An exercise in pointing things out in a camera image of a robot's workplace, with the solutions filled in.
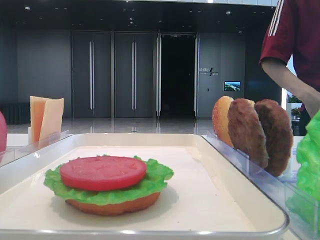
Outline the small wall screen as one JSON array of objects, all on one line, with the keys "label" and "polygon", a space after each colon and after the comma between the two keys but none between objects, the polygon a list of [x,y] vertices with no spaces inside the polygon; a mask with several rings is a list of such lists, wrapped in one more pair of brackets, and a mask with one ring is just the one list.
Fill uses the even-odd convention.
[{"label": "small wall screen", "polygon": [[239,92],[241,90],[240,81],[224,81],[224,91],[226,92]]}]

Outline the cream metal tray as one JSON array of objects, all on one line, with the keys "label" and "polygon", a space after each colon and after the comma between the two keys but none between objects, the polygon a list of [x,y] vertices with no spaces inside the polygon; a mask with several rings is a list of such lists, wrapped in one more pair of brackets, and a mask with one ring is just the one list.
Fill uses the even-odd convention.
[{"label": "cream metal tray", "polygon": [[[155,159],[174,175],[150,208],[122,216],[85,214],[44,186],[49,169],[78,157]],[[3,240],[283,240],[287,213],[203,137],[83,133],[0,169]]]}]

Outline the clear right rail strip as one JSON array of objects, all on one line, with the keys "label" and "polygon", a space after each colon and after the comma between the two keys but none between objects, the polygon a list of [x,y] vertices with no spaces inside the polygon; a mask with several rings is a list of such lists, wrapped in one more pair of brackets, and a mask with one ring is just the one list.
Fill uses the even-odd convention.
[{"label": "clear right rail strip", "polygon": [[293,234],[301,240],[320,238],[320,202],[297,187],[296,171],[274,177],[251,162],[243,152],[219,140],[214,133],[208,131],[203,137],[228,162],[288,213],[289,228]]}]

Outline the standing red tomato slice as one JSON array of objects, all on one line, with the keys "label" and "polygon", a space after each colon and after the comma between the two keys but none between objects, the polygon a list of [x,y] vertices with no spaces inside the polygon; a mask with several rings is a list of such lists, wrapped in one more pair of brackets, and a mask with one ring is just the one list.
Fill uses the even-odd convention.
[{"label": "standing red tomato slice", "polygon": [[7,135],[8,135],[7,123],[2,112],[0,112],[0,152],[4,152],[6,150]]}]

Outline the person in red shirt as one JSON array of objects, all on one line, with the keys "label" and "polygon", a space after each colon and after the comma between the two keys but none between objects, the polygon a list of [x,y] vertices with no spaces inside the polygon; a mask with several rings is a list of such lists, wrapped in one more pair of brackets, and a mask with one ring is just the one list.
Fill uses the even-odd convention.
[{"label": "person in red shirt", "polygon": [[280,0],[259,60],[264,72],[295,95],[313,117],[320,109],[320,2]]}]

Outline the green lettuce leaf on tray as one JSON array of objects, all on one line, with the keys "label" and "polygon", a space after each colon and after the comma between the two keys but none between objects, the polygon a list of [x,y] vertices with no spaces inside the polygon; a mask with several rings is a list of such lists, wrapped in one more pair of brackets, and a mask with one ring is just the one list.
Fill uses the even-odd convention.
[{"label": "green lettuce leaf on tray", "polygon": [[90,191],[67,186],[60,177],[61,164],[54,170],[49,169],[45,172],[43,184],[64,200],[76,200],[80,203],[98,206],[120,204],[160,193],[167,187],[166,181],[174,175],[171,168],[159,163],[156,159],[150,158],[145,163],[147,171],[144,178],[137,184],[123,189]]}]

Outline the rear brown meat patty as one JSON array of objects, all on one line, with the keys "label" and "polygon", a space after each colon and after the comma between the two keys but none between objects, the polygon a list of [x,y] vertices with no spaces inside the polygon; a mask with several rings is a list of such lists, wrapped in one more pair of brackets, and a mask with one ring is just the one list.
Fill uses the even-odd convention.
[{"label": "rear brown meat patty", "polygon": [[293,130],[286,110],[278,102],[264,99],[254,104],[266,137],[268,165],[265,170],[279,177],[286,170],[293,146]]}]

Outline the front brown meat patty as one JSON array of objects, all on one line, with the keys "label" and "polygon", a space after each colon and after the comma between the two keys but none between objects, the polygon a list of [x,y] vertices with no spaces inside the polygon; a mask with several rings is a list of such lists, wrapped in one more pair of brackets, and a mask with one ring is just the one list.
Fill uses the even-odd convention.
[{"label": "front brown meat patty", "polygon": [[269,162],[266,135],[254,104],[245,98],[231,102],[227,113],[228,134],[235,149],[248,155],[252,162],[264,169]]}]

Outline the brown meat patty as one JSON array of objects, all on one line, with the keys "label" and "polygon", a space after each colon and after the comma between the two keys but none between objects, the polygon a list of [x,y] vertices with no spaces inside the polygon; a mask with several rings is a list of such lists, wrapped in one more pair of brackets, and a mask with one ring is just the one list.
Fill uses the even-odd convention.
[{"label": "brown meat patty", "polygon": [[293,146],[293,130],[286,110],[278,102],[264,99],[254,104],[266,137],[268,165],[265,170],[279,177],[286,170]]},{"label": "brown meat patty", "polygon": [[235,149],[248,155],[252,162],[264,169],[269,162],[266,135],[254,104],[245,98],[231,102],[227,113],[228,134]]}]

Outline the standing green lettuce leaf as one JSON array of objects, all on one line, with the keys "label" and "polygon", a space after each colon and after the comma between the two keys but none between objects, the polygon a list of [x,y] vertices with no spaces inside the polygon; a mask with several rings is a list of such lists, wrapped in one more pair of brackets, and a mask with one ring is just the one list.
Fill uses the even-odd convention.
[{"label": "standing green lettuce leaf", "polygon": [[296,159],[300,164],[297,172],[297,188],[286,205],[306,222],[320,221],[320,114],[317,113],[306,126],[307,134],[298,143]]}]

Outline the clear rail strip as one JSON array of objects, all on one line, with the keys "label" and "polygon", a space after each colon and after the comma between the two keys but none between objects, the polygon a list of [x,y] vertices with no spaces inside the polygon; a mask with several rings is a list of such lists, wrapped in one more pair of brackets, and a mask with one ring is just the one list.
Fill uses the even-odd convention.
[{"label": "clear rail strip", "polygon": [[203,137],[228,162],[288,213],[289,228],[293,234],[301,240],[320,238],[320,202],[297,187],[296,171],[274,177],[251,162],[243,152],[219,140],[214,133],[208,131]]},{"label": "clear rail strip", "polygon": [[0,166],[5,166],[26,155],[35,153],[44,147],[50,146],[60,140],[71,136],[70,132],[54,133],[49,137],[35,143],[29,143],[29,134],[10,133],[7,136],[7,148],[0,153]]}]

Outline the red tomato slice on tray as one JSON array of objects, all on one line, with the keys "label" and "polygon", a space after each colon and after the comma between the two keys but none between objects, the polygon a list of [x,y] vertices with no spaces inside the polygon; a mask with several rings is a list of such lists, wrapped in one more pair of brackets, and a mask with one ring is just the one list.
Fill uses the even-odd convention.
[{"label": "red tomato slice on tray", "polygon": [[147,164],[132,157],[84,157],[63,164],[59,173],[68,187],[102,192],[137,184],[146,175]]}]

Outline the orange cheese slice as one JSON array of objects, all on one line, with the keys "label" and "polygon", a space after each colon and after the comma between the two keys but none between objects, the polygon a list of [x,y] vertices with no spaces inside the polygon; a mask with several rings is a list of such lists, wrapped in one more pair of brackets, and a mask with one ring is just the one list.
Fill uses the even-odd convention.
[{"label": "orange cheese slice", "polygon": [[45,97],[30,96],[30,134],[31,143],[38,142],[40,139],[42,121],[45,111],[46,101]]}]

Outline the pale yellow cheese slice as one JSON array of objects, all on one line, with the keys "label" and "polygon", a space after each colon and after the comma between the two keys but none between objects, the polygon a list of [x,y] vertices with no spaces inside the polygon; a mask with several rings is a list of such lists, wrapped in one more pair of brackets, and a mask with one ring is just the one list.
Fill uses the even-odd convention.
[{"label": "pale yellow cheese slice", "polygon": [[64,113],[64,98],[49,99],[45,102],[39,140],[61,132]]}]

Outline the sesame bun top slice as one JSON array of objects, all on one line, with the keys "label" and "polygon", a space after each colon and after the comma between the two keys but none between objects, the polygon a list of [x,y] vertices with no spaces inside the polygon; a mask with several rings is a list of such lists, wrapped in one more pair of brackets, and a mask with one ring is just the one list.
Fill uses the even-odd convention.
[{"label": "sesame bun top slice", "polygon": [[233,147],[233,144],[228,133],[228,111],[233,100],[232,97],[222,96],[216,101],[212,110],[214,132],[221,141],[230,147]]}]

